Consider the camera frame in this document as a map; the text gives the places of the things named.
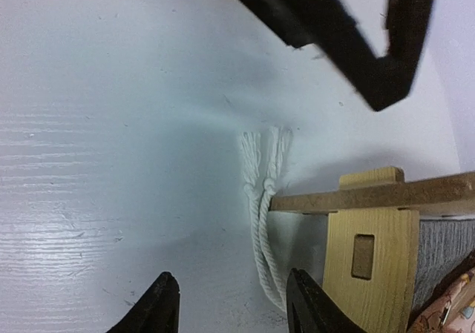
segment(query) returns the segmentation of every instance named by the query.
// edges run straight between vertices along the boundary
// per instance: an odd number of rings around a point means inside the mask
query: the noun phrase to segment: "wooden block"
[[[401,180],[396,169],[372,172],[342,177],[341,186],[358,185],[358,177],[367,185],[369,177],[377,183]],[[372,208],[330,214],[324,290],[366,332],[405,332],[418,245],[418,211]]]
[[[327,214],[353,208],[400,208],[447,215],[475,212],[475,172],[408,183],[402,182],[400,177],[398,181],[401,182],[392,184],[377,179],[378,185],[372,187],[368,186],[368,176],[369,173],[358,186],[349,182],[352,188],[342,186],[340,191],[274,197],[270,210],[305,214]],[[345,182],[349,181],[348,177],[344,178]]]

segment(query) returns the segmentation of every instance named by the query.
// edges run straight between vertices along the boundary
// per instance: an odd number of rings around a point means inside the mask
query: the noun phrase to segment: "rope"
[[[249,200],[251,235],[259,282],[266,296],[282,311],[286,311],[286,279],[279,272],[277,261],[269,243],[267,215],[275,182],[281,174],[292,134],[288,130],[272,128],[268,144],[266,175],[259,183],[261,164],[261,136],[244,133],[241,137],[243,155],[244,191]]]

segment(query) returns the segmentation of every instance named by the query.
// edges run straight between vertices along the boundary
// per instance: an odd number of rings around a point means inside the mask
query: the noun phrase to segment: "black plastic object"
[[[180,287],[163,272],[108,333],[178,333]]]
[[[290,333],[365,333],[305,270],[291,270],[286,297]]]
[[[286,44],[317,44],[380,111],[405,98],[413,83],[433,0],[388,0],[389,50],[375,56],[339,0],[240,0]]]

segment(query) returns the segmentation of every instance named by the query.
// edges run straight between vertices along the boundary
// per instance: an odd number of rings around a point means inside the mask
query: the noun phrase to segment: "gray ribbed cloth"
[[[442,278],[475,249],[475,220],[423,220],[413,309],[432,295]]]

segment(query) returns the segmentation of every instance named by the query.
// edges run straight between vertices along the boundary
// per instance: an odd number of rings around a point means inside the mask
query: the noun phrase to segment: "white wall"
[[[382,52],[384,0],[347,3]],[[0,0],[0,25],[1,332],[104,332],[164,270],[182,332],[285,332],[255,273],[244,130],[294,130],[284,193],[459,171],[429,53],[373,113],[235,0]],[[321,277],[324,219],[273,219],[280,258]]]
[[[463,171],[475,170],[475,0],[436,0],[431,42]]]

